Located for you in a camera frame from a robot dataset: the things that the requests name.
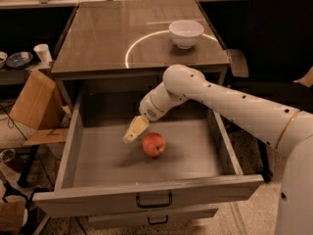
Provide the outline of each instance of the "open drawer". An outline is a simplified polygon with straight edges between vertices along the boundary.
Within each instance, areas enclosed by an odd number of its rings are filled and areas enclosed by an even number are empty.
[[[150,84],[148,78],[141,79],[141,84]],[[160,157],[148,157],[141,138],[123,143],[150,88],[141,88],[138,79],[131,77],[127,84],[134,90],[127,85],[114,91],[115,82],[108,86],[110,83],[86,80],[79,92],[55,191],[33,198],[51,217],[120,218],[126,213],[174,212],[241,201],[263,182],[260,175],[243,175],[220,115],[198,102],[189,101],[151,122],[146,132],[161,133],[166,139]]]

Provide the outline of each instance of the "bowl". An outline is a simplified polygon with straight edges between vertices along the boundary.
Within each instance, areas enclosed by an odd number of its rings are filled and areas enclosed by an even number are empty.
[[[8,58],[7,53],[0,51],[0,69],[2,69],[6,64],[7,58]]]
[[[174,44],[181,49],[190,49],[202,37],[204,28],[198,22],[181,20],[171,23],[169,32]]]
[[[22,70],[30,66],[32,61],[32,54],[30,52],[22,51],[13,54],[7,59],[7,67],[14,70]]]

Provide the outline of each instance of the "drawer front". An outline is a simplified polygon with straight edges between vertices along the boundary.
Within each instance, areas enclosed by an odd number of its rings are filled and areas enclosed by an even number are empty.
[[[229,175],[142,186],[71,188],[34,195],[51,217],[176,209],[247,200],[263,182],[260,175]]]
[[[216,205],[203,205],[183,209],[126,212],[113,215],[92,216],[89,218],[89,223],[95,229],[159,225],[171,221],[214,217],[217,210],[218,207]]]

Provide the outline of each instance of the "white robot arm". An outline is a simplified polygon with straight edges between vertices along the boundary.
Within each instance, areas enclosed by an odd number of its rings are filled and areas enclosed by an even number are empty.
[[[313,115],[206,81],[198,71],[169,67],[148,93],[124,136],[132,142],[170,109],[199,101],[289,157],[282,181],[276,234],[311,234],[313,223]]]

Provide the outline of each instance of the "cup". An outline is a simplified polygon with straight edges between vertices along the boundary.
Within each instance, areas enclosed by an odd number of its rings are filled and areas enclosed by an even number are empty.
[[[21,172],[24,162],[14,149],[6,149],[0,153],[0,161],[15,172]]]
[[[48,44],[38,44],[33,48],[33,50],[38,55],[41,63],[49,64],[49,62],[52,61]]]

